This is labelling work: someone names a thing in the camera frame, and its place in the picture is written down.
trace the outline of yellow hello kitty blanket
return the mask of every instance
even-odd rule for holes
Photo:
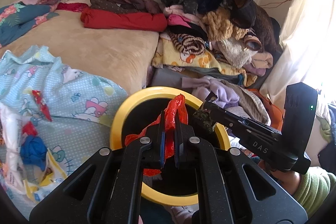
[[[200,55],[181,53],[176,49],[172,41],[164,38],[159,38],[156,52],[152,60],[152,65],[154,67],[158,67],[161,64],[178,67],[217,68],[223,75],[242,74],[244,77],[243,85],[246,86],[247,82],[246,71],[243,68],[237,69],[230,64],[217,61],[208,50]]]

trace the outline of hello kitty bed sheet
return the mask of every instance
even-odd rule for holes
[[[35,103],[40,90],[52,122]],[[110,126],[127,92],[111,80],[64,65],[48,47],[31,46],[20,57],[6,51],[0,60],[0,102],[30,117],[60,167],[70,175],[99,148],[109,146]],[[6,147],[0,146],[5,161]],[[34,181],[32,167],[25,166]],[[28,218],[34,203],[4,186],[13,203]]]

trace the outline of silver bolt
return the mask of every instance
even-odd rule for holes
[[[189,142],[191,142],[191,143],[199,143],[199,141],[200,141],[200,138],[196,137],[196,136],[193,136],[193,137],[189,138]]]
[[[233,155],[233,156],[239,156],[240,155],[240,150],[236,147],[232,147],[230,149],[230,153]]]
[[[108,148],[102,148],[99,150],[99,154],[102,156],[107,156],[110,153],[110,150]]]
[[[151,141],[151,139],[149,137],[142,137],[140,139],[140,143],[146,144],[149,143]]]

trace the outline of sheer curtain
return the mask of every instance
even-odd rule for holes
[[[304,82],[336,99],[335,0],[292,0],[280,34],[283,54],[260,92],[284,106],[286,86]]]

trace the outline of beige blanket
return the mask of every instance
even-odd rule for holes
[[[129,95],[142,88],[158,43],[157,32],[87,29],[80,21],[80,13],[56,12],[58,17],[0,48],[0,57],[6,50],[19,56],[31,45],[45,45],[53,56],[60,56],[64,64],[106,77]]]

